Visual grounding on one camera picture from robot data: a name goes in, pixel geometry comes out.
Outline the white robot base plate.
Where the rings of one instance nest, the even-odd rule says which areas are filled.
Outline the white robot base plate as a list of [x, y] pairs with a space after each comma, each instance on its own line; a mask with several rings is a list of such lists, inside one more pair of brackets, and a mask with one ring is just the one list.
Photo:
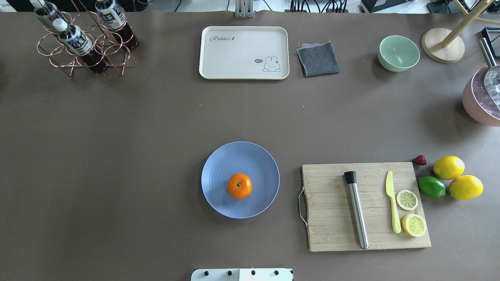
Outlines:
[[293, 281], [293, 269], [284, 267], [197, 269], [191, 281]]

